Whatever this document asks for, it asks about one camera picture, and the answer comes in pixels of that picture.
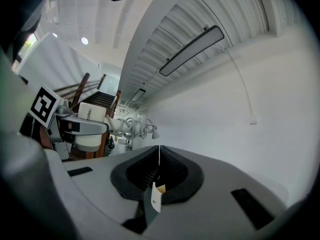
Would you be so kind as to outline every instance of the paper tag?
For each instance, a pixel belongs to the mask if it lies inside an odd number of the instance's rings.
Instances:
[[[152,183],[151,205],[158,213],[161,212],[161,196],[162,193],[156,188],[156,183]]]

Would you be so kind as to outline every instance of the white cable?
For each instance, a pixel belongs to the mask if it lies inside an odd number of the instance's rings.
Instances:
[[[152,121],[148,118],[144,118],[142,122],[136,121],[133,117],[128,117],[127,119],[117,118],[116,120],[119,120],[121,122],[121,125],[118,129],[116,129],[114,123],[112,122],[112,119],[108,115],[106,115],[105,117],[107,118],[108,124],[112,128],[113,134],[123,135],[127,140],[133,140],[137,137],[141,137],[142,139],[145,139],[147,136],[147,133],[151,131],[149,127],[152,127],[152,132],[157,130],[157,126],[155,126],[152,123]]]
[[[250,114],[251,114],[251,116],[254,116],[254,110],[253,110],[253,108],[252,108],[252,103],[251,103],[251,99],[250,99],[250,96],[249,96],[249,92],[248,92],[248,89],[247,89],[245,80],[244,80],[244,78],[243,78],[243,76],[242,76],[242,74],[241,74],[241,72],[240,72],[240,70],[239,70],[239,68],[238,68],[238,65],[236,64],[234,58],[231,56],[231,54],[229,53],[229,51],[228,51],[227,49],[223,49],[223,48],[221,48],[221,47],[219,47],[219,46],[215,46],[215,45],[212,45],[212,47],[217,48],[217,49],[225,52],[225,53],[230,57],[233,65],[235,66],[236,71],[238,72],[239,77],[240,77],[240,79],[241,79],[241,82],[242,82],[242,85],[243,85],[243,88],[244,88],[244,91],[245,91],[245,94],[246,94],[246,98],[247,98],[247,100],[248,100]]]
[[[32,137],[32,134],[34,133],[34,126],[35,126],[35,118],[33,118],[33,120],[32,120],[32,127],[31,127],[30,137]]]

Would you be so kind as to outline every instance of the black slot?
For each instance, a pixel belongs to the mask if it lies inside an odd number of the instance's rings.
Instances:
[[[79,169],[74,169],[74,170],[68,170],[67,173],[70,175],[70,177],[72,176],[77,176],[77,175],[80,175],[80,174],[85,174],[85,173],[88,173],[88,172],[91,172],[93,171],[90,167],[82,167],[82,168],[79,168]]]
[[[231,194],[257,230],[273,221],[274,217],[245,188]]]

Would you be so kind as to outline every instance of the ceiling light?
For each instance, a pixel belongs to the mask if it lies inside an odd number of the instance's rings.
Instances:
[[[136,102],[137,100],[139,100],[139,98],[142,96],[142,95],[144,95],[146,93],[146,91],[144,90],[144,89],[139,89],[136,93],[135,93],[135,95],[132,97],[132,101],[133,102]]]
[[[205,32],[198,35],[195,39],[184,46],[176,53],[161,69],[160,74],[167,77],[188,60],[201,53],[203,50],[214,45],[225,36],[221,29],[214,25]]]
[[[88,40],[88,38],[86,38],[86,37],[82,37],[82,38],[81,38],[81,42],[82,42],[83,44],[87,45],[87,44],[89,43],[89,40]]]

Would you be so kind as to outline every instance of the ceiling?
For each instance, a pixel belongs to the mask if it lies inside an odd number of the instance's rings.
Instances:
[[[153,0],[133,36],[122,68],[122,106],[138,108],[147,99],[221,51],[209,47],[169,76],[159,73],[167,59],[204,31],[217,25],[225,38],[216,46],[229,48],[269,31],[303,20],[292,0]],[[139,88],[146,90],[130,102]]]
[[[56,33],[80,54],[122,68],[130,41],[152,0],[46,0],[38,38]],[[81,42],[87,37],[88,45]]]

